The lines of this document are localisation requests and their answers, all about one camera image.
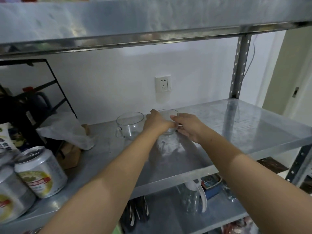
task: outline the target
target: plastic bag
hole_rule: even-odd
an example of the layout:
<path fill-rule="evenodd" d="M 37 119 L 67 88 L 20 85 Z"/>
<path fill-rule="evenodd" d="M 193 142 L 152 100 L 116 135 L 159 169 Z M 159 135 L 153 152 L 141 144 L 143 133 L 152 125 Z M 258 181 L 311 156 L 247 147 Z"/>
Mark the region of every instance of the plastic bag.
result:
<path fill-rule="evenodd" d="M 37 132 L 42 137 L 65 140 L 83 150 L 91 149 L 95 145 L 95 139 L 85 133 L 71 112 L 51 115 L 41 126 L 37 128 Z"/>

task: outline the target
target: glass cup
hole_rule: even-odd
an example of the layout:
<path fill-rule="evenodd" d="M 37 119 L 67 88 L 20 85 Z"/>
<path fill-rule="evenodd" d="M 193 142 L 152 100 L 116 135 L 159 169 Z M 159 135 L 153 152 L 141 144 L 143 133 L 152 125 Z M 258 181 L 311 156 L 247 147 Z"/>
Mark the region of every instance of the glass cup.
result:
<path fill-rule="evenodd" d="M 117 128 L 115 136 L 117 138 L 127 138 L 134 140 L 143 130 L 144 115 L 140 112 L 127 112 L 116 119 Z"/>
<path fill-rule="evenodd" d="M 158 111 L 162 117 L 168 121 L 173 121 L 170 118 L 170 115 L 179 115 L 179 112 L 173 109 L 162 109 Z M 165 133 L 163 133 L 164 135 L 171 135 L 173 134 L 176 130 L 177 130 L 178 125 L 176 125 L 175 128 L 169 128 Z"/>

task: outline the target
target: white wall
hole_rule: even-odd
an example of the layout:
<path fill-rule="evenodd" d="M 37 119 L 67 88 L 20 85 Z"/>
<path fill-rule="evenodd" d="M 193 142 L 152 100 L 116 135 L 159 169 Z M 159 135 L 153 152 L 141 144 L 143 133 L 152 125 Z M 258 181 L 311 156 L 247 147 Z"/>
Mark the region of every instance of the white wall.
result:
<path fill-rule="evenodd" d="M 275 33 L 259 35 L 240 98 L 255 104 Z M 127 111 L 178 108 L 228 98 L 237 38 L 127 47 L 44 56 L 81 123 L 114 120 Z M 253 53 L 250 49 L 247 65 Z M 156 94 L 154 77 L 171 75 L 172 90 Z M 38 63 L 2 67 L 0 82 L 14 94 L 53 80 Z M 44 92 L 55 105 L 56 86 Z"/>

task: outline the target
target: wall socket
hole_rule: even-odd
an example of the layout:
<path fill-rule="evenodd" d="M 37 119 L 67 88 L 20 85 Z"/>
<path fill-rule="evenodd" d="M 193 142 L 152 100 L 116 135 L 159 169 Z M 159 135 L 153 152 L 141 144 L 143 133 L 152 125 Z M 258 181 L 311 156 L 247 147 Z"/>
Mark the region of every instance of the wall socket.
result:
<path fill-rule="evenodd" d="M 162 77 L 155 77 L 155 89 L 156 93 L 161 93 L 165 91 L 171 90 L 171 76 L 162 76 Z"/>

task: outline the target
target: shelf underside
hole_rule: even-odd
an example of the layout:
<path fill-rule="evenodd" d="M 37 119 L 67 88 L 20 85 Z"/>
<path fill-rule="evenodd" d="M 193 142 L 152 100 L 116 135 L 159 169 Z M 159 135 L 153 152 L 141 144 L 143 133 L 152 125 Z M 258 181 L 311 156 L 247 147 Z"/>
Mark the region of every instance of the shelf underside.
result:
<path fill-rule="evenodd" d="M 312 143 L 311 127 L 238 99 L 224 99 L 177 110 L 197 115 L 206 125 L 255 160 Z M 50 198 L 40 200 L 28 214 L 1 226 L 0 232 L 19 234 L 20 230 L 44 225 L 82 185 L 129 144 L 130 141 L 115 137 L 116 127 L 115 122 L 90 126 L 91 132 L 98 136 L 97 144 L 82 154 L 76 168 L 67 171 L 69 180 L 65 188 Z M 131 198 L 217 172 L 201 146 L 186 137 L 174 134 L 160 141 L 165 141 L 163 151 L 159 152 L 158 146 L 154 146 Z"/>
<path fill-rule="evenodd" d="M 223 191 L 207 201 L 204 213 L 186 213 L 176 187 L 148 195 L 146 202 L 150 219 L 136 223 L 133 234 L 202 234 L 248 216 L 240 202 L 230 201 Z"/>
<path fill-rule="evenodd" d="M 107 0 L 0 5 L 0 56 L 233 37 L 311 25 L 312 0 Z"/>

